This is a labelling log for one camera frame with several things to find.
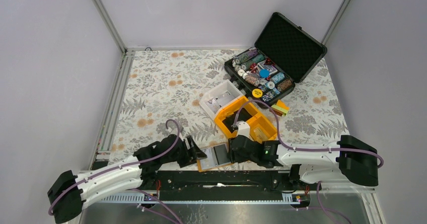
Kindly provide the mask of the yellow divided plastic bin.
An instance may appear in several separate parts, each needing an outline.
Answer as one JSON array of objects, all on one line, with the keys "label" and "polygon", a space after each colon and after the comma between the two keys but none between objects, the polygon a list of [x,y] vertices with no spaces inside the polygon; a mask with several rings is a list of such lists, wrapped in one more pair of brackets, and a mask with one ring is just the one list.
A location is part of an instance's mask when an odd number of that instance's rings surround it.
[{"label": "yellow divided plastic bin", "polygon": [[262,143],[267,140],[275,140],[277,137],[276,127],[254,104],[249,103],[245,105],[244,108],[241,108],[246,102],[248,102],[248,99],[245,96],[241,96],[220,108],[214,118],[215,124],[226,138],[236,137],[237,130],[233,128],[233,124],[235,116],[240,110],[238,121],[245,121],[248,123],[249,136],[253,141]]}]

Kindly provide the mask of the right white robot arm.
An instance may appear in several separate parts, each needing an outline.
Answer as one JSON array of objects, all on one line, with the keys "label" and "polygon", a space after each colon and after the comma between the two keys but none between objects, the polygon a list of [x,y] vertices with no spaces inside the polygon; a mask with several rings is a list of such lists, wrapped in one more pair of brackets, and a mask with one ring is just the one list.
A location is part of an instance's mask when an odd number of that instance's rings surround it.
[{"label": "right white robot arm", "polygon": [[337,142],[324,144],[281,144],[279,140],[258,143],[237,135],[229,139],[232,163],[251,161],[265,168],[291,168],[290,186],[301,190],[319,181],[345,181],[376,187],[378,169],[384,160],[377,150],[363,141],[342,135]]}]

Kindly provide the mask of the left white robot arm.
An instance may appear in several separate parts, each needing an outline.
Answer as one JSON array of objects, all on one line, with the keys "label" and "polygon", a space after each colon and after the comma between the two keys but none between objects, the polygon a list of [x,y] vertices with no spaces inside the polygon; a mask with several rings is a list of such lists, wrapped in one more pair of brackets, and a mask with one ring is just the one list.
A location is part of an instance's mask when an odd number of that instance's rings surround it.
[{"label": "left white robot arm", "polygon": [[163,164],[176,162],[182,168],[206,157],[191,136],[170,134],[113,165],[80,174],[65,171],[47,192],[48,213],[55,223],[68,222],[109,195],[139,186],[151,189]]}]

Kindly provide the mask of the clear plastic card bin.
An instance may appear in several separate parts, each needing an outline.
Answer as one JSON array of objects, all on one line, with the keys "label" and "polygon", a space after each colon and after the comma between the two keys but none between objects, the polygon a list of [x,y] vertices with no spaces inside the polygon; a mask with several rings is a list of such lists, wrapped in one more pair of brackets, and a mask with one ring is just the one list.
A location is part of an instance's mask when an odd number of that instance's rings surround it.
[{"label": "clear plastic card bin", "polygon": [[214,120],[220,110],[244,96],[230,80],[226,80],[204,93],[199,101],[200,107],[210,119]]}]

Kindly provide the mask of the orange card holder wallet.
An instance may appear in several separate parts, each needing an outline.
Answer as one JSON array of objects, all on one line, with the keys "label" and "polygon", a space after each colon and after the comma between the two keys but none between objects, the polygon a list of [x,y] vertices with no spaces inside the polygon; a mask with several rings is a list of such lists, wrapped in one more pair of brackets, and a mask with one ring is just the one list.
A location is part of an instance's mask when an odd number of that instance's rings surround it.
[{"label": "orange card holder wallet", "polygon": [[[228,144],[225,142],[219,143],[215,146],[222,145],[222,144],[225,144],[227,147],[227,150],[229,150]],[[214,153],[214,147],[215,146],[209,146],[209,147],[205,147],[205,148],[201,149],[205,154],[207,154],[207,158],[204,160],[197,161],[197,167],[198,167],[199,172],[205,172],[205,171],[217,169],[217,168],[228,166],[228,165],[232,164],[231,160],[228,164],[224,164],[224,165],[218,165],[217,164],[217,161],[215,159],[215,153]]]}]

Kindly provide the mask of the black VIP card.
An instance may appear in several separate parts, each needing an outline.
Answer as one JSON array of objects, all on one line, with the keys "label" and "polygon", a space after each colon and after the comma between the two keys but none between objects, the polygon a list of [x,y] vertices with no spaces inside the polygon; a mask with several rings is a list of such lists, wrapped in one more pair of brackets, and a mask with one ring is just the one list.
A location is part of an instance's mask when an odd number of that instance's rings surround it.
[{"label": "black VIP card", "polygon": [[230,162],[230,159],[228,158],[228,150],[225,144],[215,146],[213,150],[218,165],[224,165]]}]

